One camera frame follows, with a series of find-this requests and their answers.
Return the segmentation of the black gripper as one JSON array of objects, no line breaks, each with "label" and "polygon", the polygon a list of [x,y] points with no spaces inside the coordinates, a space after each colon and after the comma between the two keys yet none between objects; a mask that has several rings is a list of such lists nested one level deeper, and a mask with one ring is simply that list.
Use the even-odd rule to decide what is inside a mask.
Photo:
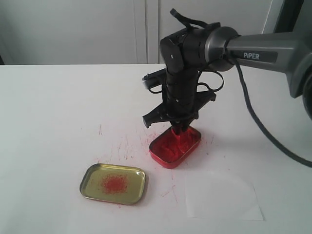
[{"label": "black gripper", "polygon": [[174,134],[186,132],[192,121],[198,119],[199,110],[216,99],[212,90],[198,92],[197,84],[197,70],[183,70],[173,75],[166,71],[160,91],[162,103],[143,116],[145,126],[170,122]]}]

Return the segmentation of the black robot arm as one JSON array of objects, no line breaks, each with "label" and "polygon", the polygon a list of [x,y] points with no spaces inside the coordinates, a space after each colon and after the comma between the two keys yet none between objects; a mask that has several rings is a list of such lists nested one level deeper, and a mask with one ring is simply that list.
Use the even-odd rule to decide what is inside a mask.
[{"label": "black robot arm", "polygon": [[162,87],[162,103],[143,117],[146,127],[171,123],[184,132],[199,110],[215,100],[213,90],[198,92],[201,72],[225,72],[236,62],[284,73],[293,98],[302,97],[312,112],[312,34],[273,33],[241,36],[231,27],[185,28],[160,41],[166,67],[143,78],[147,89]]}]

